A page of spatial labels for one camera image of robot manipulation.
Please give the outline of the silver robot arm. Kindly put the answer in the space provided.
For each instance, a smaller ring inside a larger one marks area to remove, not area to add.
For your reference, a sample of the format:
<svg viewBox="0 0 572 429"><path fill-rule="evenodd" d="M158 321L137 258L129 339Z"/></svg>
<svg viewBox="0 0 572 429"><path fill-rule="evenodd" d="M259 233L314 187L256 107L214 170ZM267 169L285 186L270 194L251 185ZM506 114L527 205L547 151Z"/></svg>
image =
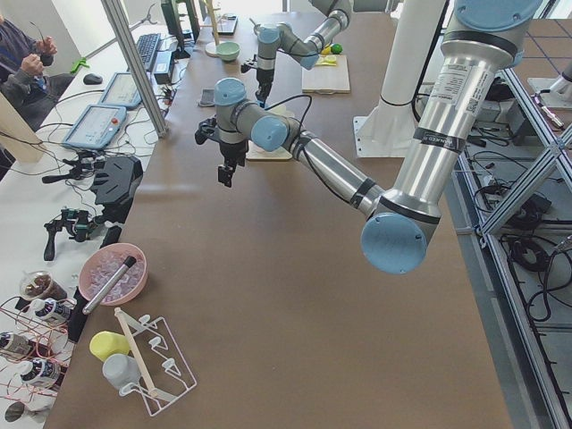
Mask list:
<svg viewBox="0 0 572 429"><path fill-rule="evenodd" d="M441 220L439 200L482 103L500 70L521 58L536 1L406 1L393 39L378 106L355 120L362 156L399 156L393 186L383 189L303 128L300 120L264 108L276 55L303 68L350 24L357 12L389 13L392 1L317 1L324 22L307 38L287 23L258 24L252 64L258 90L249 100L235 78L214 86L215 114L198 125L197 143L219 145L218 180L230 185L251 146L278 148L305 164L336 197L366 216L361 248L369 263L404 274L424 260Z"/></svg>
<svg viewBox="0 0 572 429"><path fill-rule="evenodd" d="M248 143L267 152L291 143L301 132L301 125L265 108L273 85L276 56L280 50L304 69L312 69L323 49L350 23L351 1L313 1L324 21L305 38L295 34L286 22L255 26L257 54L248 65L256 70L256 98L248 99L241 80L225 78L215 85L216 130L224 163L218 167L218 181L230 187L236 168L243 166Z"/></svg>

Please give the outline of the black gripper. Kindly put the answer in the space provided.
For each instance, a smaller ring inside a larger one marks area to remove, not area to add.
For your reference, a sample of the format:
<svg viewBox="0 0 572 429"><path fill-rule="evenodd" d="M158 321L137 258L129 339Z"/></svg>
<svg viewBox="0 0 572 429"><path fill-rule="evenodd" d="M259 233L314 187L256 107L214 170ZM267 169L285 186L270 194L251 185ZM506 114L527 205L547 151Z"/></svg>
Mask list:
<svg viewBox="0 0 572 429"><path fill-rule="evenodd" d="M257 100L261 103L262 107L266 107L266 102L273 85L273 60L266 60L265 58L259 58L258 55L253 55L251 59L248 59L240 66L241 73L250 70L255 70L257 73Z"/></svg>
<svg viewBox="0 0 572 429"><path fill-rule="evenodd" d="M244 166L247 154L247 139L237 131L223 130L217 124L216 117L210 117L198 125L195 141L203 145L212 140L219 145L224 158L224 165L217 167L218 181L230 188L237 166Z"/></svg>

